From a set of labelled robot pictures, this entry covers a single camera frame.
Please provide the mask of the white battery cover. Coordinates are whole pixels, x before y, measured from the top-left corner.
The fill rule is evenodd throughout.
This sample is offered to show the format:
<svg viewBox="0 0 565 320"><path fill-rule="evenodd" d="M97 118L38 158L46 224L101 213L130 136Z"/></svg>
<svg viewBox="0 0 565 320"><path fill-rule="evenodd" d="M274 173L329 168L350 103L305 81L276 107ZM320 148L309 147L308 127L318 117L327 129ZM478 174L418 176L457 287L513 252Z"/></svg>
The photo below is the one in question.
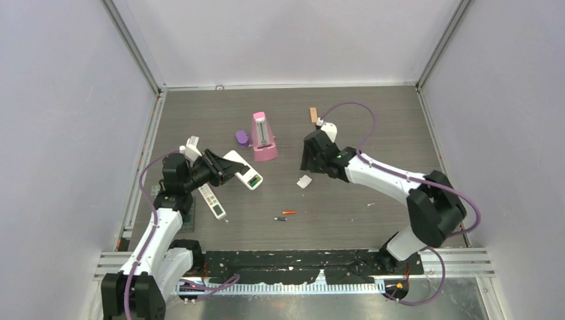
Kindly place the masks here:
<svg viewBox="0 0 565 320"><path fill-rule="evenodd" d="M297 181L297 185L301 188L301 189L305 189L306 187L308 187L310 185L310 183L312 182L312 178L309 177L308 175L303 175L298 181Z"/></svg>

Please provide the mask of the green battery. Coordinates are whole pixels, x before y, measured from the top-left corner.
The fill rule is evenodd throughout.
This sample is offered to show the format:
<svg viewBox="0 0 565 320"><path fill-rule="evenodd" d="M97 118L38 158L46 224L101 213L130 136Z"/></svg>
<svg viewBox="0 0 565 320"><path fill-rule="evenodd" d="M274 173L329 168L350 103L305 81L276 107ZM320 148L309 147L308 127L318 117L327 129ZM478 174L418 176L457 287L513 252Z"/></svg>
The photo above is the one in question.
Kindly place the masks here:
<svg viewBox="0 0 565 320"><path fill-rule="evenodd" d="M248 185L251 189L254 189L262 180L262 177L259 175L255 175L248 181Z"/></svg>

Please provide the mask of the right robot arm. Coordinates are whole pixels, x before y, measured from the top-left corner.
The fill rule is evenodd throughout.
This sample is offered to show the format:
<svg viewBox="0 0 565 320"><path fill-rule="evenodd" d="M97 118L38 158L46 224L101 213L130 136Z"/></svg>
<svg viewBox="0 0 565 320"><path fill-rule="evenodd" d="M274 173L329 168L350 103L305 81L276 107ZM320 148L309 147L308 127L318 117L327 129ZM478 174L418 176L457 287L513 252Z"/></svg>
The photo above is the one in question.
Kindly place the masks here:
<svg viewBox="0 0 565 320"><path fill-rule="evenodd" d="M466 217L462 201L450 192L450 181L439 171L401 172L352 147L339 149L322 129L309 133L303 142L303 171L369 187L406 205L409 226L379 251L381 267L388 273L398 273L417 251L440 247Z"/></svg>

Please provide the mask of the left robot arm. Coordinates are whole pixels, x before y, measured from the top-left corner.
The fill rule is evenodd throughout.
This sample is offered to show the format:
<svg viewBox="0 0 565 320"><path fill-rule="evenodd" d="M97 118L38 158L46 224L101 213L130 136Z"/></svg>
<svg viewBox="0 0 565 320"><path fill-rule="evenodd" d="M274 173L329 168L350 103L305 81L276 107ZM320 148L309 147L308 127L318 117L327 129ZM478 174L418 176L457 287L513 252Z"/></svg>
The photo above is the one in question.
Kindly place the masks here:
<svg viewBox="0 0 565 320"><path fill-rule="evenodd" d="M118 272L101 281L104 319L164 319L166 300L184 274L198 275L205 265L198 241L177 241L175 235L193 205L192 192L210 184L224 185L246 165L219 157L209 149L189 159L182 149L158 158L161 189L152 199L139 179L152 216L140 243Z"/></svg>

